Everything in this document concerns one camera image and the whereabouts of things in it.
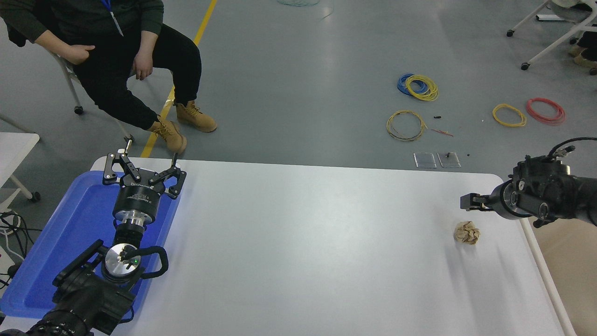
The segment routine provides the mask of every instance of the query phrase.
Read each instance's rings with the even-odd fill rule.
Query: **dark green sweatshirt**
[[[35,41],[47,30],[32,14],[36,0],[0,0],[0,17]],[[101,0],[43,0],[51,5],[60,32],[66,39],[118,35],[116,24]],[[112,0],[112,11],[121,29],[141,24],[141,30],[159,34],[164,16],[162,0]]]

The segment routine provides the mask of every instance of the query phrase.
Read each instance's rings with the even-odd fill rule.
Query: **gray floor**
[[[209,3],[166,1],[164,22],[193,38]],[[526,72],[519,68],[570,25],[533,20],[513,38],[505,36],[539,3],[321,0],[291,7],[276,0],[219,0],[199,45],[204,73],[198,101],[220,127],[212,134],[183,127],[189,139],[183,158],[416,169],[413,152],[455,151],[462,168],[438,170],[506,178],[525,154],[544,155],[562,140],[595,135],[597,77],[572,62],[567,45]],[[74,178],[124,142],[116,124],[80,87],[87,113],[72,112],[60,70],[41,47],[17,48],[0,29],[0,50],[0,113],[42,138],[16,171],[42,201],[19,197],[13,208],[42,228]],[[421,102],[397,91],[405,72],[431,77],[439,99]],[[160,111],[170,73],[158,69],[146,82],[131,80],[130,88]],[[530,118],[526,127],[511,129],[493,120],[497,104],[524,110],[533,97],[562,105],[566,123],[552,127]],[[454,137],[426,131],[413,143],[392,139],[386,120],[400,109],[418,112],[429,128]],[[546,106],[537,110],[549,112]],[[168,118],[174,116],[171,111]],[[508,112],[501,116],[516,121]],[[416,132],[414,120],[397,121],[400,131]],[[137,139],[131,156],[139,156],[149,134],[129,129]],[[4,123],[0,131],[19,132]],[[595,144],[581,142],[577,148],[565,160],[572,173],[597,177],[590,159]],[[170,154],[159,140],[151,157]]]

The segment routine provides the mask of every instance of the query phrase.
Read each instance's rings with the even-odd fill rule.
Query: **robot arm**
[[[570,175],[564,157],[575,150],[566,143],[597,138],[575,138],[560,143],[546,156],[526,156],[518,163],[509,181],[497,186],[491,195],[468,194],[460,197],[460,208],[495,211],[507,219],[536,216],[537,228],[558,218],[578,218],[597,225],[597,179]]]
[[[119,179],[112,170],[117,163],[124,171]],[[176,183],[166,190],[164,182],[172,177]],[[132,320],[136,297],[132,288],[139,280],[158,277],[168,270],[164,248],[140,248],[143,233],[156,218],[161,196],[177,198],[185,177],[186,173],[176,167],[176,155],[169,169],[157,173],[136,168],[126,150],[108,154],[103,183],[120,186],[112,213],[116,228],[112,247],[103,246],[102,240],[93,243],[52,282],[57,287],[53,309],[29,331],[11,329],[0,332],[0,336],[93,336],[92,329],[110,335],[118,324]],[[145,273],[141,257],[154,253],[162,267]],[[99,268],[103,277],[97,275]],[[132,316],[123,319],[129,311]]]

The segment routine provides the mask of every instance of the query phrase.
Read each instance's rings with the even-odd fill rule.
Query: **person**
[[[554,4],[564,8],[591,13],[591,7],[581,0],[552,0]],[[574,57],[574,63],[585,68],[597,68],[597,32],[584,32],[580,40],[568,52]]]
[[[57,21],[54,32],[34,15],[36,1],[48,1]],[[131,70],[144,80],[153,67],[169,69],[179,123],[212,132],[216,122],[195,105],[201,56],[189,38],[163,24],[161,0],[0,0],[0,17],[29,41],[73,64],[94,103],[114,118],[156,133],[173,152],[187,139],[179,126],[147,107],[127,88]]]

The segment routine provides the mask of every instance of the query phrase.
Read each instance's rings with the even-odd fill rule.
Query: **tan boot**
[[[181,124],[190,124],[195,126],[198,130],[209,133],[216,130],[218,124],[212,117],[203,114],[201,110],[195,106],[195,102],[191,100],[186,106],[183,104],[176,104],[176,117]]]
[[[576,57],[576,56],[580,55],[580,53],[582,53],[585,50],[587,50],[587,48],[579,47],[578,45],[573,45],[568,50],[568,54],[572,57]]]
[[[155,121],[148,131],[161,136],[172,152],[181,154],[186,148],[186,137],[180,134],[178,125],[162,119],[161,116],[158,116],[158,121]]]
[[[593,60],[587,60],[582,54],[579,54],[574,58],[574,63],[584,66],[585,68],[597,68],[597,62]]]

